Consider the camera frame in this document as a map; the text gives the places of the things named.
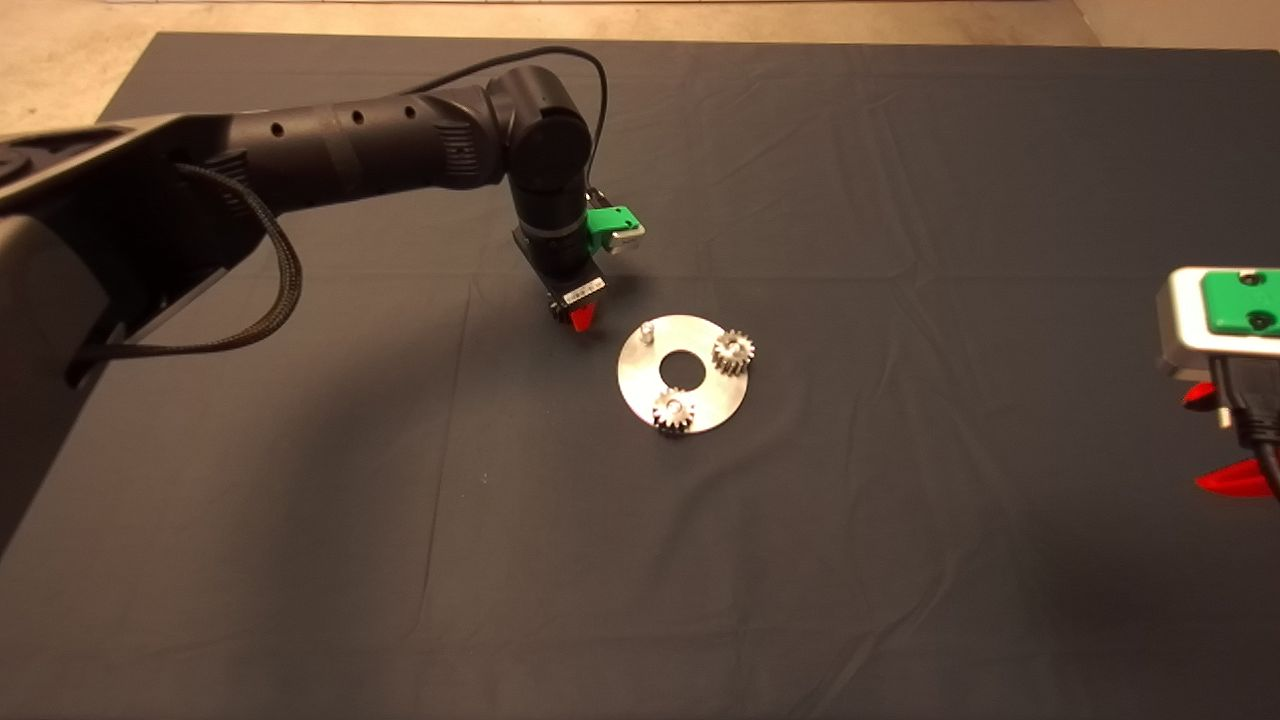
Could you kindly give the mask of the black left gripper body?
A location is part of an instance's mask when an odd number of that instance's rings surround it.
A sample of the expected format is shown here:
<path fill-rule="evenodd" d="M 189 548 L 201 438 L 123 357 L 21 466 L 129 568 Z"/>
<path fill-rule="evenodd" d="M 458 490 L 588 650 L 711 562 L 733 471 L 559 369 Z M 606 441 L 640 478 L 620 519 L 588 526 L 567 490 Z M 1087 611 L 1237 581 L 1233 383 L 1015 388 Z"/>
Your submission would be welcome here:
<path fill-rule="evenodd" d="M 607 283 L 589 250 L 585 228 L 573 228 L 556 237 L 513 228 L 512 237 L 540 281 L 557 322 L 570 322 L 570 309 L 580 304 L 599 304 Z"/>

